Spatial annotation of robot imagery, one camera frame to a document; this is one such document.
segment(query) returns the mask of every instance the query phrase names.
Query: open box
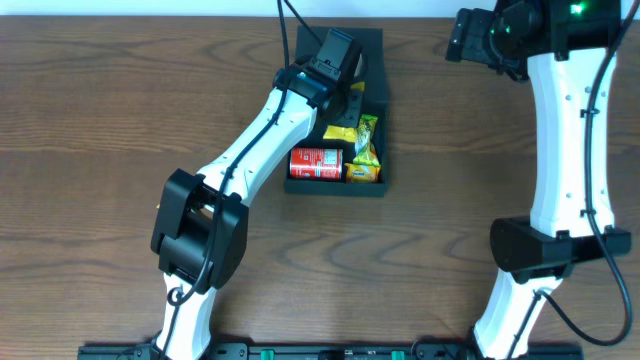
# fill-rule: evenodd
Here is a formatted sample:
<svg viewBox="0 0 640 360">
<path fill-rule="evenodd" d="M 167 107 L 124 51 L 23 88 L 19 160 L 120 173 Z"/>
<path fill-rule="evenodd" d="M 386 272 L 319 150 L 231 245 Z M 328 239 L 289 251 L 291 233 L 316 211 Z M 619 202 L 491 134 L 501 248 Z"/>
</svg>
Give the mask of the open box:
<svg viewBox="0 0 640 360">
<path fill-rule="evenodd" d="M 330 28 L 312 27 L 313 31 L 324 39 Z M 284 181 L 284 190 L 293 194 L 314 195 L 341 195 L 341 196 L 384 196 L 389 185 L 389 161 L 387 152 L 387 129 L 389 125 L 389 93 L 387 91 L 387 78 L 384 72 L 384 59 L 382 53 L 382 29 L 362 28 L 337 28 L 353 38 L 363 47 L 363 54 L 367 59 L 368 69 L 364 75 L 365 90 L 362 103 L 362 113 L 378 117 L 372 142 L 380 161 L 380 173 L 378 182 L 374 184 L 347 183 L 346 166 L 343 164 L 342 178 L 340 181 L 304 180 L 291 177 L 287 167 L 287 177 Z M 319 45 L 311 37 L 311 34 L 303 27 L 298 27 L 298 39 L 296 42 L 296 58 L 315 54 Z M 327 130 L 328 124 L 316 122 L 315 128 L 309 136 L 300 141 L 296 147 L 342 149 L 345 163 L 350 163 L 355 157 L 355 146 L 339 140 L 323 140 L 322 136 Z M 291 162 L 291 152 L 287 157 Z"/>
</svg>

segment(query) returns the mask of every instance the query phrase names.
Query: wooden table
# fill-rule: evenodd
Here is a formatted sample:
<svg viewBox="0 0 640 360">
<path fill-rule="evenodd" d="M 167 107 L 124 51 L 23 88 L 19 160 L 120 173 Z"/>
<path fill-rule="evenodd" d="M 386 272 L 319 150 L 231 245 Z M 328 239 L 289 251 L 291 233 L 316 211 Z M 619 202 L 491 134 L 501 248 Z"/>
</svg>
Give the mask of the wooden table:
<svg viewBox="0 0 640 360">
<path fill-rule="evenodd" d="M 285 195 L 280 164 L 252 205 L 248 250 L 212 328 L 272 343 L 461 338 L 496 277 L 492 220 L 533 201 L 531 86 L 447 63 L 450 19 L 309 22 L 385 30 L 391 187 L 384 199 Z M 612 203 L 636 238 L 639 29 L 620 51 L 609 114 Z M 281 52 L 276 19 L 2 19 L 0 358 L 73 359 L 85 342 L 138 342 L 161 328 L 165 289 L 149 243 L 162 186 L 254 119 Z M 619 261 L 635 304 L 639 260 L 634 249 Z M 588 332 L 618 331 L 603 261 L 554 295 Z M 638 330 L 585 353 L 637 358 Z M 532 339 L 577 336 L 547 306 Z"/>
</svg>

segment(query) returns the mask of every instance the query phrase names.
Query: green led light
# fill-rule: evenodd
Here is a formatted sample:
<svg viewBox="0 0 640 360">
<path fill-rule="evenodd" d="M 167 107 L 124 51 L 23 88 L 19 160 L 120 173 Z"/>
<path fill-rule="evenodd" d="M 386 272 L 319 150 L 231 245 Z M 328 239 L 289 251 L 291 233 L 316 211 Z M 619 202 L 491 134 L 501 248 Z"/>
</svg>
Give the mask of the green led light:
<svg viewBox="0 0 640 360">
<path fill-rule="evenodd" d="M 571 5 L 571 14 L 580 15 L 584 11 L 584 8 L 585 8 L 585 6 L 584 6 L 583 3 L 573 4 L 573 5 Z"/>
</svg>

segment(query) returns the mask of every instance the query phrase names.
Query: yellow wrapper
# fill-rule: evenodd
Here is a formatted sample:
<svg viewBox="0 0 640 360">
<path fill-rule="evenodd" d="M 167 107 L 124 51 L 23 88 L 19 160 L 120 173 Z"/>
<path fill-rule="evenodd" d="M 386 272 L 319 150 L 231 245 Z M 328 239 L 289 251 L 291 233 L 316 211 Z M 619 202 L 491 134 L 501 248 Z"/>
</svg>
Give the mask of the yellow wrapper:
<svg viewBox="0 0 640 360">
<path fill-rule="evenodd" d="M 362 114 L 360 117 L 360 124 L 356 129 L 358 135 L 356 137 L 356 157 L 353 159 L 354 164 L 380 167 L 376 149 L 371 143 L 377 122 L 377 116 Z"/>
<path fill-rule="evenodd" d="M 380 168 L 367 165 L 347 165 L 347 182 L 350 183 L 376 183 Z"/>
<path fill-rule="evenodd" d="M 324 140 L 344 140 L 355 143 L 356 137 L 357 131 L 354 128 L 341 128 L 339 126 L 329 125 L 322 138 Z"/>
</svg>

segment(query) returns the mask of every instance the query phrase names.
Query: soda can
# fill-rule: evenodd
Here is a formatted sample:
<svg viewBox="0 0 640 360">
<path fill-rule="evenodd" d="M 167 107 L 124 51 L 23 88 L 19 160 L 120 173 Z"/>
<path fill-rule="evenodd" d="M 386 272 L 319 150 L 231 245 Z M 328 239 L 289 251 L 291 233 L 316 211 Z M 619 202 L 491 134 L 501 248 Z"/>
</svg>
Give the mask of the soda can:
<svg viewBox="0 0 640 360">
<path fill-rule="evenodd" d="M 293 148 L 289 174 L 297 179 L 340 180 L 342 150 Z"/>
</svg>

